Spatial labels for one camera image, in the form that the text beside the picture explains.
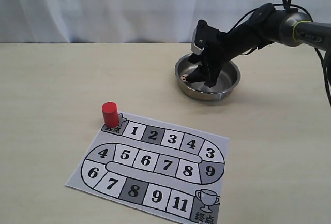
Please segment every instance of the red game piece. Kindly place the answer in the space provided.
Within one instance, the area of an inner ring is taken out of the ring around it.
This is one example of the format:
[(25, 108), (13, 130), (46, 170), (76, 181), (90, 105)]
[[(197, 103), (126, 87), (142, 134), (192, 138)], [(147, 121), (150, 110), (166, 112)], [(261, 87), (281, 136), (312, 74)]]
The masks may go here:
[(119, 123), (117, 105), (114, 102), (106, 102), (102, 105), (103, 120), (106, 126), (112, 128)]

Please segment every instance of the white curtain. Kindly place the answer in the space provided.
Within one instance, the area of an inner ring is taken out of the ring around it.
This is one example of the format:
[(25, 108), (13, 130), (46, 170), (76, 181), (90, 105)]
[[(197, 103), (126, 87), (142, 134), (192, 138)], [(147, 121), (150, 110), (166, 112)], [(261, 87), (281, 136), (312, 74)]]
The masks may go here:
[[(229, 30), (281, 0), (0, 0), (0, 42), (190, 42), (199, 19)], [(331, 0), (292, 0), (331, 23)]]

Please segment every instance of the stainless steel bowl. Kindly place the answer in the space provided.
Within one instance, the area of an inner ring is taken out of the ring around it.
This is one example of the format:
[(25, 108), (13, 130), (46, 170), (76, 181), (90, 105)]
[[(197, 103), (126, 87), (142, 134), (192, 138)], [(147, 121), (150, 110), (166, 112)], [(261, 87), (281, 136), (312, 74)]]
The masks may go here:
[(178, 86), (187, 96), (202, 101), (220, 101), (226, 98), (237, 87), (240, 81), (240, 71), (232, 61), (224, 64), (217, 79), (217, 84), (212, 88), (205, 86), (204, 82), (186, 82), (185, 76), (191, 74), (198, 66), (188, 61), (189, 56), (190, 54), (183, 56), (175, 66)]

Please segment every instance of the wooden table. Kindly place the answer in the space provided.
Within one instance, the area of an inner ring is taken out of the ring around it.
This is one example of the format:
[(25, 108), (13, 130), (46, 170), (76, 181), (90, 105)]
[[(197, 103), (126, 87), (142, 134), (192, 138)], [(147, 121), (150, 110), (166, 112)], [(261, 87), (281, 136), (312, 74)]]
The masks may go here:
[(331, 111), (313, 48), (233, 61), (223, 102), (181, 93), (190, 44), (1, 44), (0, 222), (170, 223), (65, 187), (103, 123), (101, 105), (230, 138), (222, 224), (331, 222)]

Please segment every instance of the black wire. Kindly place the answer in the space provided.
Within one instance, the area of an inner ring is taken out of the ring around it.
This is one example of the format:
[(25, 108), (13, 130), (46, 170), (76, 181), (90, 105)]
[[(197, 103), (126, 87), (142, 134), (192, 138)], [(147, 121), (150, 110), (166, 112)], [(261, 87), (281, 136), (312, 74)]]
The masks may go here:
[[(274, 6), (284, 6), (284, 3), (276, 3), (276, 4), (273, 4), (273, 5)], [(296, 5), (296, 4), (289, 4), (289, 6), (295, 7), (295, 8), (298, 8), (298, 9), (302, 10), (303, 12), (305, 12), (306, 15), (308, 15), (308, 17), (311, 19), (311, 21), (313, 21), (312, 16), (310, 15), (310, 13), (305, 8), (303, 8), (303, 7), (299, 6), (299, 5)], [(246, 14), (244, 14), (244, 16), (241, 17), (239, 19), (239, 21), (237, 21), (237, 23), (227, 32), (227, 34), (230, 33), (232, 30), (234, 30), (247, 15), (253, 13), (256, 10), (257, 10), (257, 8), (255, 8), (255, 9), (247, 12)], [(323, 59), (323, 56), (321, 55), (320, 50), (317, 49), (317, 48), (314, 48), (314, 49), (315, 49), (315, 51), (316, 51), (316, 53), (317, 53), (317, 55), (318, 55), (318, 57), (319, 57), (319, 59), (321, 61), (321, 64), (322, 64), (322, 70), (323, 70), (323, 78), (324, 78), (324, 85), (325, 85), (326, 96), (327, 96), (327, 99), (328, 99), (328, 101), (329, 101), (329, 103), (331, 105), (331, 92), (330, 92), (330, 86), (329, 86), (329, 83), (331, 84), (331, 66), (328, 66), (328, 68), (325, 68), (323, 66), (323, 60), (324, 59)], [(252, 52), (254, 52), (255, 50), (256, 50), (256, 48), (253, 48), (248, 53), (241, 54), (241, 55), (242, 56), (249, 55)]]

